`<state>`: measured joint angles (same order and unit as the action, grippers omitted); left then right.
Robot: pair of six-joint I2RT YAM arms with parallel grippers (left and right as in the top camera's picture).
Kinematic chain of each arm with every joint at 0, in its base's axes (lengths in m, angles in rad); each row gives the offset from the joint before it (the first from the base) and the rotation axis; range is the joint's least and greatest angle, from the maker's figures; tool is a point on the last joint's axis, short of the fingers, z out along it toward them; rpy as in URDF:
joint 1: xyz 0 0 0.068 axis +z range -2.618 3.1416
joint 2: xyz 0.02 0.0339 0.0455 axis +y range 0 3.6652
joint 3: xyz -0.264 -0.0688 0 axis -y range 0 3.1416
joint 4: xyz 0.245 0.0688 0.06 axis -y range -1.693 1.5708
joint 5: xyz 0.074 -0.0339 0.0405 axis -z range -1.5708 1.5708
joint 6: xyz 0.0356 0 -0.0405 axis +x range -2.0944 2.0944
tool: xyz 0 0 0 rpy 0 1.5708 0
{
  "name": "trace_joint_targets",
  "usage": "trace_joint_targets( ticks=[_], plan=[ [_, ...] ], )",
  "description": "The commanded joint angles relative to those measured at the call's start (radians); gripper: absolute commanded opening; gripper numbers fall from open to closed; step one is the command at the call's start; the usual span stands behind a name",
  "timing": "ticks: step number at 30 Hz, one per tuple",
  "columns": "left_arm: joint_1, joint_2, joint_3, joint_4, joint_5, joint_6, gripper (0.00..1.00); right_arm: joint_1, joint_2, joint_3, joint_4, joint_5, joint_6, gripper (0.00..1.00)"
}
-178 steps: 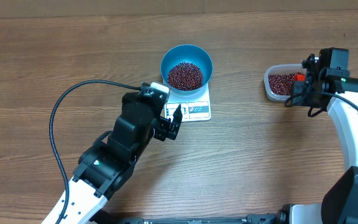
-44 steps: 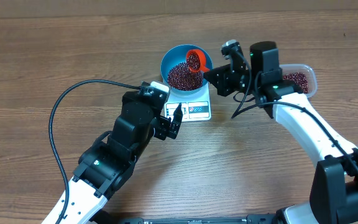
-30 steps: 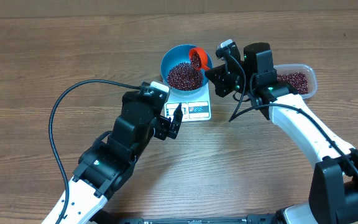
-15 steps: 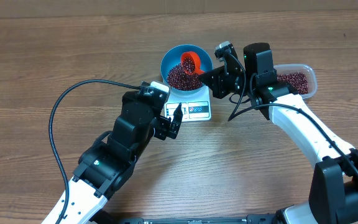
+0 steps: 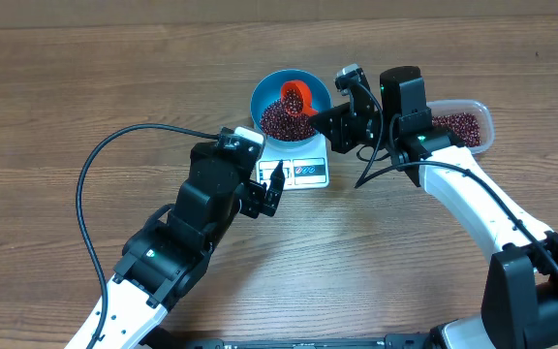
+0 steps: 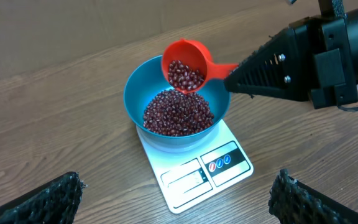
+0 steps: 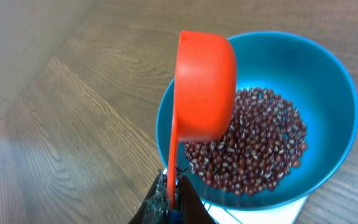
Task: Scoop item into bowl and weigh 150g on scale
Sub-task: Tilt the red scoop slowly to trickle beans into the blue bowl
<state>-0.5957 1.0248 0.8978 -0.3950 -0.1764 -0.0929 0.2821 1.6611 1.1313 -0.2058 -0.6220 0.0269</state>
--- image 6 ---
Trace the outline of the red scoop blue handle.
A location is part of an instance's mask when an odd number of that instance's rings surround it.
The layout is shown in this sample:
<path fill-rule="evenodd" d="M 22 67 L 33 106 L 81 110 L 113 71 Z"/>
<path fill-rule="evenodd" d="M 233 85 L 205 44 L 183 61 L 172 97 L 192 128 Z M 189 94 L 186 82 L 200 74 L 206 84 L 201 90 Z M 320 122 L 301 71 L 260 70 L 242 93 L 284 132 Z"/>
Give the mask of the red scoop blue handle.
<path fill-rule="evenodd" d="M 180 87 L 176 89 L 184 94 L 193 93 L 200 90 L 211 79 L 223 80 L 234 71 L 238 64 L 216 64 L 213 62 L 212 55 L 208 48 L 201 42 L 196 40 L 180 39 L 172 42 L 164 51 L 161 59 L 161 69 L 167 81 L 169 81 L 169 64 L 174 60 L 180 60 L 190 68 L 197 68 L 204 76 L 204 82 L 192 90 L 181 90 Z"/>

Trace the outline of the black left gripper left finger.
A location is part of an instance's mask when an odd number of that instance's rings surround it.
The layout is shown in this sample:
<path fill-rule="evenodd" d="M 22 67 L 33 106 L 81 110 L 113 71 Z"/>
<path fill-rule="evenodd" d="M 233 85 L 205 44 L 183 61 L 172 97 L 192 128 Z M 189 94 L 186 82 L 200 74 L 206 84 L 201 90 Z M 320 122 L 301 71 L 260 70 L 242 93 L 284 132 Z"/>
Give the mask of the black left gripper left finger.
<path fill-rule="evenodd" d="M 0 224 L 72 224 L 86 184 L 67 172 L 0 206 Z"/>

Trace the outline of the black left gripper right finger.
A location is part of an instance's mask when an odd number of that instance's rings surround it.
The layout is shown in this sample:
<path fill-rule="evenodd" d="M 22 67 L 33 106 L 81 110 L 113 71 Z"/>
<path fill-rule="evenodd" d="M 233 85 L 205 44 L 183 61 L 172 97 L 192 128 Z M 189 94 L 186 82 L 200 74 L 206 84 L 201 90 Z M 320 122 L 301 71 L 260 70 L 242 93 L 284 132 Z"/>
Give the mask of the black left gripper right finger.
<path fill-rule="evenodd" d="M 358 213 L 280 170 L 270 189 L 269 214 L 281 224 L 358 224 Z"/>

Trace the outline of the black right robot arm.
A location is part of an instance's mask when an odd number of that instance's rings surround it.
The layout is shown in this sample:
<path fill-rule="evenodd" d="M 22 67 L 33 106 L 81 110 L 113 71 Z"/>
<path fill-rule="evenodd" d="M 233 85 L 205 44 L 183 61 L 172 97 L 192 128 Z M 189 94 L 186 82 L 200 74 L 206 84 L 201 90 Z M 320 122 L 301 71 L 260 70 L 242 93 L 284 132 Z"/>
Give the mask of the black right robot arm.
<path fill-rule="evenodd" d="M 319 0 L 319 8 L 243 60 L 226 90 L 358 111 L 350 107 L 358 102 L 358 9 L 346 12 L 341 0 Z"/>

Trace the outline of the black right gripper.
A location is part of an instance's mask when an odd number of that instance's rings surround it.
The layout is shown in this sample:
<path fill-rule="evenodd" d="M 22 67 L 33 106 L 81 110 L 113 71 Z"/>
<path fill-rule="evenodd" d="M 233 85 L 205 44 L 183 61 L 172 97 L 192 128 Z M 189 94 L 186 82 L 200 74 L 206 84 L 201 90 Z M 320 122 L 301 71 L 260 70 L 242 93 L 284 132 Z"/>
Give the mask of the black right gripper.
<path fill-rule="evenodd" d="M 291 23 L 243 60 L 224 86 L 232 93 L 311 100 L 316 109 L 358 102 L 346 21 Z"/>

